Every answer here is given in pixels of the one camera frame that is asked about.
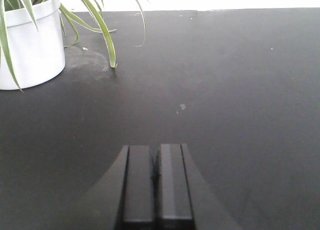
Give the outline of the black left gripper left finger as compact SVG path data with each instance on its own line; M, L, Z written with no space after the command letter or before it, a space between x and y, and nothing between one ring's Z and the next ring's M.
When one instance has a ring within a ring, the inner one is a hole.
M153 230L153 158L147 145L124 145L124 173L115 230Z

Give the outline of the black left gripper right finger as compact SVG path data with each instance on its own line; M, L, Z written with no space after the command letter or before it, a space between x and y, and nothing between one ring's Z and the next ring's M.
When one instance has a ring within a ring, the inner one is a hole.
M160 145L158 155L157 223L161 230L193 230L192 205L179 144Z

